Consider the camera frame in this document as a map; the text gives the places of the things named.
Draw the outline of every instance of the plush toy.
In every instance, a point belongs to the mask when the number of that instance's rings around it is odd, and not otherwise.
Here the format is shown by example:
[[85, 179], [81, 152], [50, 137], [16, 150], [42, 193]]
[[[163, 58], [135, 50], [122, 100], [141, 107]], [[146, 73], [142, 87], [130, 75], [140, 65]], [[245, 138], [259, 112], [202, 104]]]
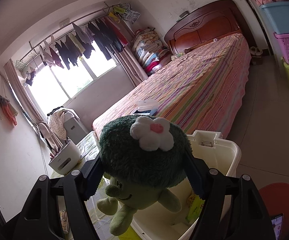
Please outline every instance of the plush toy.
[[[184, 132], [164, 118], [128, 115], [109, 122], [100, 136], [101, 160], [110, 185], [98, 209], [114, 215], [110, 233], [119, 236], [137, 210], [159, 202], [170, 212], [181, 210], [179, 199], [168, 190], [186, 174], [183, 156], [192, 152]], [[122, 208], [118, 210], [118, 201]]]

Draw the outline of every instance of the wooden headboard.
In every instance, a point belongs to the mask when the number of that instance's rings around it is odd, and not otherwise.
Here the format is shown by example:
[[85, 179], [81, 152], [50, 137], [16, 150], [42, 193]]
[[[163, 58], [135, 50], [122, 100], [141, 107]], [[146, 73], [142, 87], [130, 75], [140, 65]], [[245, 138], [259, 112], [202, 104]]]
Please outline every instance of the wooden headboard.
[[173, 54], [195, 49], [233, 33], [242, 33], [249, 47], [257, 46], [246, 20], [232, 0], [219, 0], [196, 9], [177, 22], [164, 40]]

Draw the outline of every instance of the pink curtain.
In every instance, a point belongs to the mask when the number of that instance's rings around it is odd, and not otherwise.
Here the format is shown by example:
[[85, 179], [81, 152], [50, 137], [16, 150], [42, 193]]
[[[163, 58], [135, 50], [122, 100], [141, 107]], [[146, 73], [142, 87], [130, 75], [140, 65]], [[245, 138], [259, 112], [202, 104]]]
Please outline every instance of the pink curtain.
[[125, 46], [123, 51], [120, 53], [115, 50], [115, 55], [126, 71], [134, 87], [148, 78], [147, 74], [127, 46]]
[[8, 77], [8, 81], [12, 89], [14, 90], [14, 93], [16, 94], [20, 104], [22, 105], [28, 116], [32, 119], [32, 121], [35, 122], [35, 125], [38, 126], [38, 128], [42, 132], [43, 138], [48, 140], [52, 149], [54, 149], [54, 151], [57, 153], [59, 147], [62, 146], [62, 143], [51, 131], [51, 128], [47, 124], [43, 115], [40, 113], [34, 102], [31, 100], [29, 94], [20, 83], [11, 59], [5, 64], [4, 70], [6, 72], [6, 76]]

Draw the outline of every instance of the window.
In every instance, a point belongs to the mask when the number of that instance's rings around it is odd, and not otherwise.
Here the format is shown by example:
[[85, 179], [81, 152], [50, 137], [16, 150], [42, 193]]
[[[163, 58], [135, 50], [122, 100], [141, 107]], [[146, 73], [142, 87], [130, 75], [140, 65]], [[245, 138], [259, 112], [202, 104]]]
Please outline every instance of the window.
[[77, 60], [78, 66], [70, 63], [70, 70], [54, 66], [43, 67], [37, 72], [32, 86], [27, 89], [32, 93], [35, 101], [46, 115], [52, 109], [63, 106], [79, 91], [91, 84], [99, 76], [117, 66], [114, 59], [107, 60], [97, 44], [92, 43], [95, 51], [92, 51], [89, 59], [84, 56]]

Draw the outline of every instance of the clothes rail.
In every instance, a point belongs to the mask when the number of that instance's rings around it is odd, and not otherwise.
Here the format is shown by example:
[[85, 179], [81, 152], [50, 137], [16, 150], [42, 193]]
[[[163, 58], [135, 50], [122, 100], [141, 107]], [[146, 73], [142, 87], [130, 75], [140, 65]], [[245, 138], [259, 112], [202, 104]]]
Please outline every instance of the clothes rail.
[[[20, 59], [20, 61], [22, 61], [27, 55], [30, 54], [30, 52], [32, 52], [32, 51], [33, 51], [35, 48], [37, 48], [41, 43], [43, 43], [44, 40], [50, 38], [51, 35], [57, 33], [58, 31], [64, 29], [65, 27], [71, 25], [72, 23], [77, 22], [78, 20], [81, 20], [81, 19], [83, 19], [83, 18], [85, 18], [85, 17], [88, 17], [88, 16], [90, 16], [90, 15], [92, 15], [92, 14], [94, 14], [94, 13], [97, 13], [97, 12], [100, 12], [100, 11], [104, 11], [104, 10], [106, 10], [106, 9], [108, 9], [108, 12], [109, 12], [110, 8], [112, 8], [112, 7], [114, 7], [114, 6], [118, 6], [118, 4], [111, 5], [111, 6], [107, 6], [107, 7], [105, 7], [105, 8], [102, 8], [102, 9], [100, 9], [100, 10], [94, 11], [94, 12], [92, 12], [92, 13], [88, 13], [88, 14], [86, 14], [86, 15], [84, 15], [84, 16], [82, 16], [82, 17], [80, 17], [80, 18], [78, 18], [78, 19], [76, 19], [76, 20], [74, 20], [74, 21], [72, 21], [72, 22], [70, 22], [70, 23], [68, 23], [68, 24], [66, 24], [65, 26], [62, 26], [61, 28], [59, 28], [58, 30], [56, 30], [55, 32], [53, 32], [52, 34], [50, 34], [48, 37], [46, 37], [46, 38], [44, 38], [42, 41], [40, 41], [36, 46], [31, 47], [31, 50], [29, 50], [28, 53], [27, 53], [26, 55], [24, 55], [24, 56]], [[74, 30], [74, 29], [70, 30], [69, 32], [65, 33], [64, 35], [61, 35], [61, 36], [58, 37], [55, 41], [61, 39], [63, 36], [69, 34], [69, 33], [72, 32], [73, 30]]]

